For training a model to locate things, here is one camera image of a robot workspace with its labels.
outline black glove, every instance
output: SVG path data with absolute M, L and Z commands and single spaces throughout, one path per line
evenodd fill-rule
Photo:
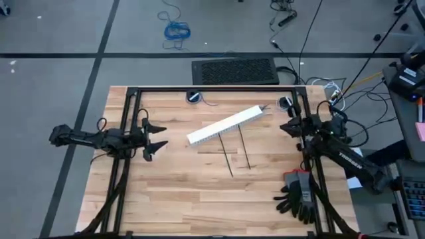
M 314 203 L 311 199 L 310 173 L 298 171 L 299 185 L 301 186 L 301 204 L 299 206 L 298 219 L 303 220 L 304 224 L 314 223 L 315 211 Z
M 282 197 L 274 197 L 274 200 L 283 200 L 276 207 L 276 210 L 280 213 L 285 213 L 292 210 L 292 216 L 297 217 L 299 206 L 301 204 L 301 187 L 299 185 L 298 172 L 293 170 L 292 172 L 284 173 L 284 180 L 286 186 L 284 186 L 280 191 L 287 193 Z

